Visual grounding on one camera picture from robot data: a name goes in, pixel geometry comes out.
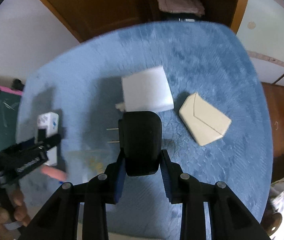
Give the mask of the person's left hand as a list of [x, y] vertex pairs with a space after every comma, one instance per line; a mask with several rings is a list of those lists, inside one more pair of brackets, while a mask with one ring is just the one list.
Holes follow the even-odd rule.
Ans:
[[[19, 188], [13, 190], [11, 199], [15, 204], [14, 218], [21, 222], [23, 226], [30, 223], [30, 216], [27, 213], [26, 205], [24, 202], [24, 195]], [[10, 219], [10, 215], [6, 209], [0, 206], [0, 231], [6, 231], [4, 224]]]

